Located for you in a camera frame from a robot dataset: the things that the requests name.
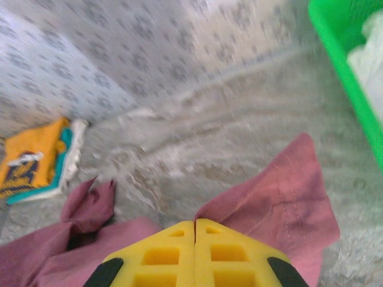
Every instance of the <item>pink fabric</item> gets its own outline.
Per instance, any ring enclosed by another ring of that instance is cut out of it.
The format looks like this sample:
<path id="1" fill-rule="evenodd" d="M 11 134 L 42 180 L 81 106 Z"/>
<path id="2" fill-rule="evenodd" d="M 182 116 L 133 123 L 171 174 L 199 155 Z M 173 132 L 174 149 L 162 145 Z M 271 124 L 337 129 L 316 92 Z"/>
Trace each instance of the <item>pink fabric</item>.
<path id="1" fill-rule="evenodd" d="M 60 222 L 0 247 L 0 286 L 83 286 L 110 253 L 160 230 L 145 218 L 102 227 L 113 214 L 113 181 L 69 196 Z M 259 176 L 198 211 L 285 252 L 311 287 L 323 248 L 339 238 L 311 138 L 300 135 Z"/>
<path id="2" fill-rule="evenodd" d="M 322 250 L 340 231 L 309 135 L 301 134 L 258 176 L 220 194 L 197 213 L 284 252 L 311 287 Z"/>

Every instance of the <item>white patterned wallpaper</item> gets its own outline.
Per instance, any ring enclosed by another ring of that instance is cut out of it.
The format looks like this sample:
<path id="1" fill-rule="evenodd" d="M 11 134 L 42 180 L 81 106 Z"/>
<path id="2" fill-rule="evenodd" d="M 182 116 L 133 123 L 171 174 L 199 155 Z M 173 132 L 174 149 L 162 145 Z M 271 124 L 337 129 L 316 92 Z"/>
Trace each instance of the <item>white patterned wallpaper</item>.
<path id="1" fill-rule="evenodd" d="M 91 123 L 315 39 L 305 0 L 0 0 L 0 135 Z"/>

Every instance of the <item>yellow plastic object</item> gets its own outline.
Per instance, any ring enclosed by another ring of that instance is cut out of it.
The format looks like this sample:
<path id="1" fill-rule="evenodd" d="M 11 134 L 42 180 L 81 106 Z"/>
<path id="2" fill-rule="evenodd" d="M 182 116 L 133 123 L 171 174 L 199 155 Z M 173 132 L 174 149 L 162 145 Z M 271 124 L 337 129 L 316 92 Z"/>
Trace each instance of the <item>yellow plastic object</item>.
<path id="1" fill-rule="evenodd" d="M 184 221 L 110 254 L 111 287 L 282 287 L 269 257 L 282 252 L 208 219 Z"/>
<path id="2" fill-rule="evenodd" d="M 111 287 L 194 286 L 194 222 L 183 221 L 110 254 L 123 266 Z"/>
<path id="3" fill-rule="evenodd" d="M 198 219 L 194 247 L 195 286 L 282 287 L 269 257 L 282 252 L 208 219 Z"/>

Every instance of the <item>marble floor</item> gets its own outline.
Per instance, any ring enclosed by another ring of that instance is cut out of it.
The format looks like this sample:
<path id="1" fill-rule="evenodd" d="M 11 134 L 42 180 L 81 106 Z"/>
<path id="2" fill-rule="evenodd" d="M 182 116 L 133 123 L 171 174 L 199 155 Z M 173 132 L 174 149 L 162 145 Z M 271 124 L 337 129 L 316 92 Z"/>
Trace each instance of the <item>marble floor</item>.
<path id="1" fill-rule="evenodd" d="M 145 215 L 167 227 L 259 173 L 300 132 L 314 139 L 341 228 L 319 286 L 382 287 L 383 177 L 316 45 L 91 127 L 70 187 L 115 178 L 114 220 Z M 0 244 L 58 221 L 65 193 L 2 205 Z"/>

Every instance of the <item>floral wall pattern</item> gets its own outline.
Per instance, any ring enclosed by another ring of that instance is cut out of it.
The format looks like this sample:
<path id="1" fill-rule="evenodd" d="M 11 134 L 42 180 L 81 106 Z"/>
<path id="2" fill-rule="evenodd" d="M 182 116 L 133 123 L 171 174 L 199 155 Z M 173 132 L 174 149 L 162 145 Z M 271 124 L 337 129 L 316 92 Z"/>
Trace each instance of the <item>floral wall pattern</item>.
<path id="1" fill-rule="evenodd" d="M 0 135 L 169 99 L 315 41 L 306 0 L 0 0 Z"/>

